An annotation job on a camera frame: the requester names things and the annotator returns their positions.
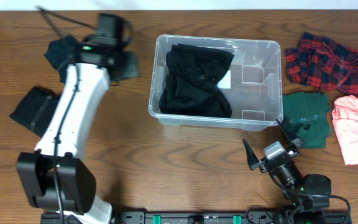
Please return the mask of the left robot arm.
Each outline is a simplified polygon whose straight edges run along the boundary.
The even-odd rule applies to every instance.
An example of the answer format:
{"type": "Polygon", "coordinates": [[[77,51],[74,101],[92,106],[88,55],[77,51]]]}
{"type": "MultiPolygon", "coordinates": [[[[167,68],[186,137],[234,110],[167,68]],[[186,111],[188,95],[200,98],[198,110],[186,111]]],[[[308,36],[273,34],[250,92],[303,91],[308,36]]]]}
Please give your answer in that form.
{"type": "Polygon", "coordinates": [[[129,21],[101,13],[83,40],[61,35],[45,54],[64,89],[53,96],[30,91],[15,113],[41,135],[33,152],[19,154],[16,169],[29,205],[44,210],[42,223],[117,223],[113,206],[96,194],[85,166],[85,146],[98,105],[111,85],[139,76],[129,21]]]}

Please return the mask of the black cloth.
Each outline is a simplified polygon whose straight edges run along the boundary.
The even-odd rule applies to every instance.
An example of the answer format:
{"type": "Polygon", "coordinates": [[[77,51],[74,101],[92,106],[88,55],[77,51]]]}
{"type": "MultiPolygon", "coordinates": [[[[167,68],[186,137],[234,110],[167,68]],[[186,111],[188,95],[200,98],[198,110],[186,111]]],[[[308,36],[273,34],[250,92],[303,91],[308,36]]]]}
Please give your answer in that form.
{"type": "Polygon", "coordinates": [[[78,40],[72,35],[67,35],[62,39],[51,41],[44,54],[50,65],[58,72],[61,83],[66,82],[67,68],[73,61],[70,53],[77,45],[78,40]]]}
{"type": "Polygon", "coordinates": [[[60,95],[53,90],[34,86],[9,117],[38,137],[42,137],[53,118],[59,100],[60,95]]]}

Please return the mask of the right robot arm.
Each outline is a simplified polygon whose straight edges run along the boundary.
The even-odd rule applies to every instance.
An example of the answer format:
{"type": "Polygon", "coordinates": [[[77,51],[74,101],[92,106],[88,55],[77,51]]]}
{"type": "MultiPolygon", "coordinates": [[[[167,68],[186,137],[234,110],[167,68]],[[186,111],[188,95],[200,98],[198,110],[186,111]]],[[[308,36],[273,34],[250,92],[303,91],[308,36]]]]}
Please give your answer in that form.
{"type": "Polygon", "coordinates": [[[291,205],[279,213],[269,216],[274,223],[316,223],[325,220],[323,209],[330,206],[331,180],[325,175],[303,175],[297,168],[294,157],[299,155],[298,147],[303,144],[299,136],[277,124],[290,144],[282,146],[275,142],[264,149],[265,156],[258,159],[246,140],[243,140],[250,170],[259,169],[267,173],[283,191],[291,205]]]}

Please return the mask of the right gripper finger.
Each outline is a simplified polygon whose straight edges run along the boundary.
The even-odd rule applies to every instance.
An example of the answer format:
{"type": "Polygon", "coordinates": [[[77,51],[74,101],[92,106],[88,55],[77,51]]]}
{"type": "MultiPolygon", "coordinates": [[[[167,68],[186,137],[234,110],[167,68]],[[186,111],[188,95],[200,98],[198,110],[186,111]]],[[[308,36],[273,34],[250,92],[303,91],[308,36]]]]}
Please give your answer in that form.
{"type": "Polygon", "coordinates": [[[247,163],[248,163],[250,170],[254,170],[254,169],[260,167],[261,166],[260,160],[255,155],[255,153],[252,150],[252,148],[250,147],[249,143],[245,139],[243,139],[243,143],[245,146],[246,155],[247,155],[247,163]]]}
{"type": "Polygon", "coordinates": [[[303,142],[302,140],[293,132],[291,132],[288,128],[284,127],[284,125],[276,119],[276,122],[280,129],[282,130],[285,139],[287,140],[287,143],[291,147],[300,147],[303,142]]]}

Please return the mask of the large black garment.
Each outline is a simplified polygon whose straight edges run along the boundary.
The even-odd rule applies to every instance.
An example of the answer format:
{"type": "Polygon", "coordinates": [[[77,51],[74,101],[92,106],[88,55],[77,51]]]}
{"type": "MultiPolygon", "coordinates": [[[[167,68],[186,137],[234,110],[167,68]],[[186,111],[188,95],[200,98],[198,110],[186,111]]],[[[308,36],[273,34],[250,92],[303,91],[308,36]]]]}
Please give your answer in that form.
{"type": "Polygon", "coordinates": [[[218,88],[234,55],[224,50],[173,45],[159,108],[165,114],[230,118],[231,106],[218,88]]]}

